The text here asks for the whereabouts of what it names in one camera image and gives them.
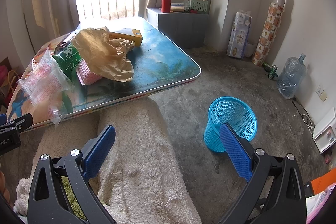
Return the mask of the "clear zip plastic bag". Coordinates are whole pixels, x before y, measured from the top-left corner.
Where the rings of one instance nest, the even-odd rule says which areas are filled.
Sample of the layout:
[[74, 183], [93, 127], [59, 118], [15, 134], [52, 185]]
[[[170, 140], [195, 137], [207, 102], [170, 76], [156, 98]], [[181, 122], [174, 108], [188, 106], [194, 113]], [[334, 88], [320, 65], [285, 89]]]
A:
[[29, 75], [19, 80], [19, 86], [31, 104], [29, 113], [34, 123], [51, 122], [58, 126], [66, 114], [62, 95], [70, 90], [71, 82], [49, 49]]

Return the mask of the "pink scrubbing sponge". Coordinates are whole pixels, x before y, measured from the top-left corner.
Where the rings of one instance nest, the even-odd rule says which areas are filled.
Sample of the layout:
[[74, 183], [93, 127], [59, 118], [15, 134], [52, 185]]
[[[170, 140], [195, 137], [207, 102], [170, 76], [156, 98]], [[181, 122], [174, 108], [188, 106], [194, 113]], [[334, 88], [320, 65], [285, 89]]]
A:
[[102, 79], [102, 76], [91, 72], [85, 60], [81, 60], [77, 65], [76, 74], [82, 86], [92, 85]]

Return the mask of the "green plastic drink bottle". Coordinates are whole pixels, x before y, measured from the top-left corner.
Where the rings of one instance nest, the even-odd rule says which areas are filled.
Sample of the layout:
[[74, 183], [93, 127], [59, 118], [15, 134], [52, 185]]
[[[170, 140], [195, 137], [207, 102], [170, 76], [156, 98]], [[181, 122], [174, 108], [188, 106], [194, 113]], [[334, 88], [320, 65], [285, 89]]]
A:
[[73, 81], [74, 71], [82, 58], [76, 47], [72, 44], [72, 39], [77, 35], [72, 32], [66, 36], [55, 48], [53, 58], [63, 73]]

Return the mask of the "tan paper bag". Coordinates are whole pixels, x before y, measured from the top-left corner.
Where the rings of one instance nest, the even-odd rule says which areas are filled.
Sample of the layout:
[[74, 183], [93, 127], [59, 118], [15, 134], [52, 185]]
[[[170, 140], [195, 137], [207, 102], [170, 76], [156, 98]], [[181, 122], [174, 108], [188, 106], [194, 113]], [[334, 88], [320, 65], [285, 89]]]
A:
[[90, 27], [80, 30], [72, 44], [91, 72], [122, 83], [133, 79], [133, 65], [126, 55], [135, 47], [134, 41], [111, 39], [107, 27]]

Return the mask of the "orange white medicine box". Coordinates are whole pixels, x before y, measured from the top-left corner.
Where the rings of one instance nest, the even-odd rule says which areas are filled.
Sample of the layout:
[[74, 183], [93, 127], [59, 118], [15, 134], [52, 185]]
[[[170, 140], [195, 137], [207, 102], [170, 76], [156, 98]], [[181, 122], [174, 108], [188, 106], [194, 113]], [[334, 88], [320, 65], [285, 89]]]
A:
[[121, 38], [125, 40], [134, 41], [136, 47], [140, 47], [143, 40], [140, 30], [131, 28], [124, 28], [117, 31], [110, 31], [109, 37], [111, 39]]

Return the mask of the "red gift bag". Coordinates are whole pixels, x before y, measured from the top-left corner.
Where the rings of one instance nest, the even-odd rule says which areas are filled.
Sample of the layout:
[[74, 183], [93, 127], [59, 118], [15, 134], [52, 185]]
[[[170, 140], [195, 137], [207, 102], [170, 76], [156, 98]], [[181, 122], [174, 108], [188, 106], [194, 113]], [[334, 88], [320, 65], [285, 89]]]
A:
[[8, 108], [17, 87], [19, 67], [12, 67], [6, 57], [1, 61], [1, 107]]

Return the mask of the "blue plastic waste basket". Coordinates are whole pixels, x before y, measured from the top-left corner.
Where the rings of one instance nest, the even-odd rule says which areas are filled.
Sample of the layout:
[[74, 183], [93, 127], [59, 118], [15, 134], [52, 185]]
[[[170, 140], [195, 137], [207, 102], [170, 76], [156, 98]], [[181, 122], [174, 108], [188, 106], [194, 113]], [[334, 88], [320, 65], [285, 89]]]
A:
[[257, 119], [253, 110], [235, 97], [220, 97], [212, 102], [208, 110], [208, 122], [203, 135], [208, 149], [222, 153], [226, 149], [220, 139], [220, 127], [229, 124], [241, 138], [251, 141], [257, 133]]

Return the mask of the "white small drawer unit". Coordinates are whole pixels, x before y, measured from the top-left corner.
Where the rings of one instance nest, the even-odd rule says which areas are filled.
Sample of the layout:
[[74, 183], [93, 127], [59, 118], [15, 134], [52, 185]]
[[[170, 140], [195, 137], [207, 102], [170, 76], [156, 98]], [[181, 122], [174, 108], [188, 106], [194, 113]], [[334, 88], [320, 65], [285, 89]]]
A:
[[315, 125], [313, 140], [320, 154], [323, 154], [333, 144], [335, 144], [335, 122], [335, 107], [332, 107], [330, 111]]

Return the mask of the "green glass bottle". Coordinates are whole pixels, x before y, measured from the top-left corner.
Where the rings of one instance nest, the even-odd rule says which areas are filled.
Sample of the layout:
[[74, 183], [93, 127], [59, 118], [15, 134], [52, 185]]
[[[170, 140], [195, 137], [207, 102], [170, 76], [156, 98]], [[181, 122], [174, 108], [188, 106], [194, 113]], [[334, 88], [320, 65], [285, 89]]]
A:
[[274, 65], [270, 66], [268, 63], [264, 62], [262, 64], [262, 67], [264, 68], [264, 71], [266, 72], [268, 79], [277, 80], [277, 78], [278, 78], [278, 74], [276, 73], [277, 72], [277, 65], [274, 64]]

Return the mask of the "large clear water jug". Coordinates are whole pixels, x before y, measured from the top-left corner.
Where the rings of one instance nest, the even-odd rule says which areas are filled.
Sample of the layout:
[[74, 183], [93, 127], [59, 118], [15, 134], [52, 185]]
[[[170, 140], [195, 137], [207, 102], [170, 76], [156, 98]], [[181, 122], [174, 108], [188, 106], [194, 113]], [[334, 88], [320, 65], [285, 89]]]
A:
[[285, 99], [294, 97], [299, 85], [307, 74], [307, 68], [303, 63], [305, 57], [306, 55], [301, 53], [300, 57], [288, 58], [277, 79], [276, 85], [278, 91]]

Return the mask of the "toilet paper roll pack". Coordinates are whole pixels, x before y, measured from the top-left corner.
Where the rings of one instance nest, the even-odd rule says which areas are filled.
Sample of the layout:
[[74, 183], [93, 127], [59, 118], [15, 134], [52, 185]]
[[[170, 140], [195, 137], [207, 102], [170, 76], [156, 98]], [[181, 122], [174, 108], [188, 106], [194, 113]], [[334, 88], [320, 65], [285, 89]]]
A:
[[236, 12], [227, 49], [229, 57], [237, 59], [243, 57], [251, 22], [252, 16], [250, 11], [239, 10]]

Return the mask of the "dark grey cabinet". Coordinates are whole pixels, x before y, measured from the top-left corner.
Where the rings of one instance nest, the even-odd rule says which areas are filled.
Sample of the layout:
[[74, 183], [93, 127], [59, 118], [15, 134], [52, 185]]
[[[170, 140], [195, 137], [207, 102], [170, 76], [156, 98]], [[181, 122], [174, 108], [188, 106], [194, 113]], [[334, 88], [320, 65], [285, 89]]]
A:
[[184, 12], [161, 12], [147, 9], [147, 21], [183, 50], [203, 46], [209, 25], [209, 15]]

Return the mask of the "green plastic storage basket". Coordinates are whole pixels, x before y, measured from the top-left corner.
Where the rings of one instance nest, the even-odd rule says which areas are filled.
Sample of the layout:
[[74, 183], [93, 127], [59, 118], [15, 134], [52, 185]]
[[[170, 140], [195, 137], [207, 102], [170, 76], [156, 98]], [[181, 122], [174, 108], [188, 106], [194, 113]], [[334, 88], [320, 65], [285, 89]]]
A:
[[190, 10], [195, 10], [201, 14], [209, 12], [209, 1], [190, 0]]

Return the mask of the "red thermos flask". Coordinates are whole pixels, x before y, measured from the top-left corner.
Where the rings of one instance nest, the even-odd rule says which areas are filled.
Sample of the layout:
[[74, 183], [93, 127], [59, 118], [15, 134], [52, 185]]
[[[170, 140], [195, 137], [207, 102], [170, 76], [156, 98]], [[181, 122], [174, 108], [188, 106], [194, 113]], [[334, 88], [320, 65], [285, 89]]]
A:
[[161, 11], [164, 13], [170, 13], [171, 0], [161, 0], [161, 1], [162, 1]]

